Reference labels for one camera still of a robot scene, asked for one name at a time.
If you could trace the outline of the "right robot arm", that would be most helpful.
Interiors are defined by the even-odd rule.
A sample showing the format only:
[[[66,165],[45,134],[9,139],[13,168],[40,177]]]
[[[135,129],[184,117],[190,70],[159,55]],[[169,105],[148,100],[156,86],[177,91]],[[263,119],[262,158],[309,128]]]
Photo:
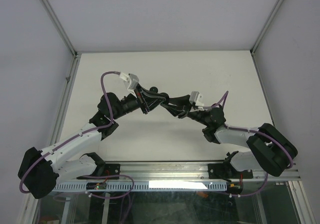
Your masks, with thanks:
[[[224,160],[223,171],[230,178],[241,171],[262,169],[279,177],[294,165],[298,155],[296,147],[270,123],[259,127],[239,127],[226,123],[224,105],[226,96],[211,106],[204,106],[199,92],[168,98],[162,107],[176,118],[189,118],[204,125],[203,136],[210,143],[232,144],[248,151],[234,151]]]

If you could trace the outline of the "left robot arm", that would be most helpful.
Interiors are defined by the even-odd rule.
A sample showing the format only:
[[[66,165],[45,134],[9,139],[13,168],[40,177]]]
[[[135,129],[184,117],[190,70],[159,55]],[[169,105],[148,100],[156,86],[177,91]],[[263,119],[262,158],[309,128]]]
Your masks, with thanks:
[[[20,191],[41,199],[63,182],[82,176],[102,177],[105,162],[95,152],[84,150],[109,137],[119,126],[116,119],[138,109],[147,114],[168,99],[155,87],[146,90],[140,85],[123,99],[105,92],[97,113],[75,134],[41,150],[32,147],[25,152],[17,174]]]

